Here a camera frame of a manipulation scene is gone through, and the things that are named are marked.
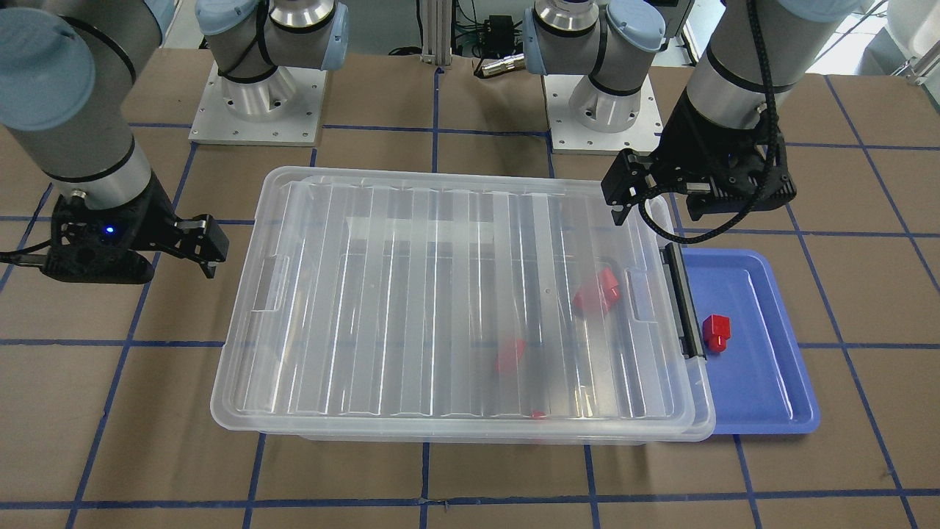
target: white mounting plate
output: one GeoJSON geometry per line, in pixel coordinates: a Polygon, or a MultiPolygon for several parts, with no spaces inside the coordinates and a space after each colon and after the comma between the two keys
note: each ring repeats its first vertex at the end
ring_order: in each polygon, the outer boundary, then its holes
{"type": "Polygon", "coordinates": [[[279,120],[248,121],[228,109],[221,93],[218,67],[212,63],[199,109],[193,118],[193,128],[189,131],[190,141],[212,145],[313,147],[317,127],[320,126],[326,72],[308,68],[288,70],[298,91],[298,99],[291,105],[291,112],[279,120]]]}
{"type": "Polygon", "coordinates": [[[552,130],[552,151],[559,154],[616,154],[630,147],[649,153],[659,146],[663,123],[652,94],[650,78],[643,81],[643,104],[634,126],[621,133],[602,133],[582,125],[572,115],[568,101],[584,75],[545,75],[545,109],[552,130]]]}

